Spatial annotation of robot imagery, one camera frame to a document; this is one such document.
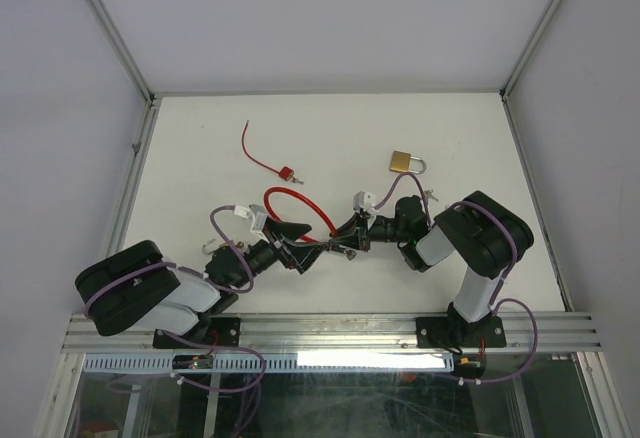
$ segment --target red wire connector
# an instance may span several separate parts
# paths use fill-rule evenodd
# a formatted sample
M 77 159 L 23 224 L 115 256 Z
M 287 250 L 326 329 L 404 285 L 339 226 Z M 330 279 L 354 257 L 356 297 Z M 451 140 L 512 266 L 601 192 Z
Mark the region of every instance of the red wire connector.
M 263 168 L 266 168 L 269 171 L 273 171 L 276 175 L 278 175 L 284 181 L 291 181 L 291 182 L 297 183 L 299 185 L 304 185 L 304 181 L 301 181 L 301 180 L 297 179 L 294 176 L 293 168 L 289 168 L 288 166 L 284 166 L 284 167 L 282 167 L 282 169 L 280 171 L 278 171 L 275 168 L 272 168 L 271 166 L 265 165 L 261 161 L 256 160 L 253 156 L 251 156 L 249 154 L 249 152 L 247 151 L 247 147 L 246 147 L 246 145 L 244 143 L 244 138 L 245 138 L 245 135 L 247 134 L 247 128 L 248 127 L 249 127 L 249 120 L 247 120 L 247 123 L 244 125 L 244 131 L 242 132 L 242 150 L 244 151 L 244 154 L 247 155 L 247 158 L 249 158 L 254 163 L 262 166 Z

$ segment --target padlock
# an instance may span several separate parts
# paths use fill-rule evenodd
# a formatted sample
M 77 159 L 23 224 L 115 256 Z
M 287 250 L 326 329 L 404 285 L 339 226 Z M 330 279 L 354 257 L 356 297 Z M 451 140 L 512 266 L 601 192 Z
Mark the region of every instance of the padlock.
M 418 163 L 420 163 L 421 169 L 418 171 L 412 170 L 410 168 L 412 161 L 417 161 Z M 391 155 L 391 165 L 389 166 L 389 171 L 393 171 L 395 173 L 404 173 L 406 171 L 410 171 L 411 173 L 419 175 L 427 171 L 427 164 L 422 158 L 411 156 L 411 153 L 394 151 L 393 155 Z

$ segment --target red cable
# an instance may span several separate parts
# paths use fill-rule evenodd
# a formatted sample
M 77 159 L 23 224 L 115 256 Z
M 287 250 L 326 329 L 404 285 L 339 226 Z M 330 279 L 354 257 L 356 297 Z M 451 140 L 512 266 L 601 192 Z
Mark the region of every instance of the red cable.
M 311 201 L 309 198 L 304 196 L 302 193 L 298 193 L 297 191 L 294 191 L 290 188 L 284 188 L 283 186 L 274 186 L 273 188 L 269 188 L 267 191 L 264 192 L 264 207 L 267 209 L 269 214 L 272 217 L 274 217 L 276 220 L 282 221 L 282 219 L 276 214 L 276 212 L 273 211 L 273 208 L 269 203 L 269 197 L 273 193 L 284 193 L 285 195 L 293 196 L 294 198 L 300 200 L 309 208 L 311 208 L 313 211 L 315 211 L 320 218 L 322 218 L 322 221 L 324 221 L 329 227 L 329 232 L 331 233 L 331 236 L 335 236 L 338 233 L 338 230 L 336 229 L 331 219 L 327 216 L 327 214 L 324 211 L 322 211 L 322 209 L 318 205 L 316 205 L 313 201 Z M 306 241 L 307 243 L 318 242 L 318 240 L 314 240 L 313 238 L 310 238 L 307 235 L 301 236 L 300 239 L 302 241 Z
M 478 356 L 477 356 L 478 359 L 480 359 L 480 360 L 484 359 L 484 354 L 485 354 L 486 349 L 487 349 L 487 342 L 484 339 L 484 336 L 481 336 L 480 337 L 480 352 L 478 353 Z
M 211 330 L 210 335 L 213 336 L 215 340 L 213 342 L 213 345 L 211 345 L 212 348 L 207 353 L 205 353 L 204 356 L 213 355 L 213 347 L 218 346 L 218 341 L 220 341 L 220 335 L 218 335 L 218 332 L 216 330 Z
M 249 152 L 247 151 L 247 147 L 244 144 L 244 137 L 247 134 L 247 128 L 249 128 L 249 120 L 247 120 L 247 123 L 244 125 L 244 130 L 242 132 L 242 150 L 244 151 L 244 154 L 247 155 L 247 158 L 249 158 L 254 163 L 257 163 L 258 165 L 262 166 L 263 168 L 266 168 L 267 170 L 271 170 L 275 174 L 278 174 L 279 173 L 278 170 L 276 170 L 275 168 L 271 168 L 269 165 L 265 165 L 264 163 L 262 163 L 261 161 L 256 160 L 253 156 L 251 156 L 249 154 Z

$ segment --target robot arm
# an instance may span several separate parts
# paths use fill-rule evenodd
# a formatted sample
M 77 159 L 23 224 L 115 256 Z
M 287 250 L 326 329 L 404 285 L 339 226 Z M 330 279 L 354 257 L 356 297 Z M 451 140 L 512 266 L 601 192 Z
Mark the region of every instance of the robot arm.
M 524 221 L 479 191 L 436 216 L 435 225 L 427 221 L 418 196 L 399 199 L 393 218 L 377 215 L 372 198 L 366 193 L 356 195 L 352 218 L 329 241 L 311 244 L 296 241 L 310 231 L 309 225 L 273 220 L 255 205 L 236 207 L 234 212 L 250 219 L 252 232 L 260 237 L 241 255 L 251 276 L 237 250 L 228 246 L 213 253 L 206 274 L 201 275 L 172 263 L 153 242 L 145 241 L 82 272 L 76 288 L 102 335 L 136 324 L 192 336 L 237 301 L 237 293 L 255 276 L 277 262 L 302 274 L 325 251 L 352 259 L 354 249 L 369 251 L 372 242 L 395 242 L 409 267 L 420 272 L 453 251 L 460 253 L 469 268 L 449 307 L 449 318 L 473 329 L 490 314 L 501 287 L 501 272 L 510 270 L 533 244 Z
M 501 273 L 533 245 L 529 226 L 480 191 L 437 215 L 433 226 L 418 196 L 398 200 L 394 218 L 372 216 L 372 202 L 371 194 L 358 193 L 354 215 L 332 241 L 361 251 L 369 251 L 371 242 L 395 242 L 407 265 L 420 272 L 457 251 L 469 267 L 453 309 L 467 323 L 490 312 Z

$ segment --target white table surface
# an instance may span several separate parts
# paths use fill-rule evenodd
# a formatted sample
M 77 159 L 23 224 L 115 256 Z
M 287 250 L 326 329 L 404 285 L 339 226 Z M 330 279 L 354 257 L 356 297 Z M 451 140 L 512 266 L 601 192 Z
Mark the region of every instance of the white table surface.
M 247 119 L 249 151 L 277 169 L 294 168 L 304 185 L 289 185 L 243 155 L 240 135 Z M 515 267 L 501 297 L 519 298 L 536 311 L 564 309 L 497 94 L 164 98 L 125 246 L 151 239 L 167 257 L 203 270 L 208 257 L 202 243 L 214 237 L 222 242 L 209 224 L 210 211 L 226 204 L 262 204 L 272 186 L 304 193 L 339 226 L 352 215 L 355 193 L 386 194 L 397 176 L 388 169 L 394 150 L 426 160 L 428 170 L 419 177 L 440 199 L 430 201 L 432 216 L 479 189 L 523 218 L 535 245 Z M 404 178 L 383 214 L 393 216 L 396 200 L 415 193 L 413 181 Z M 272 204 L 284 220 L 310 223 L 313 236 L 328 236 L 313 212 L 293 198 L 274 195 Z M 256 241 L 247 222 L 228 212 L 219 216 L 232 239 Z M 374 243 L 351 262 L 325 254 L 304 275 L 276 264 L 229 311 L 443 311 L 465 269 L 454 254 L 417 273 L 393 244 Z

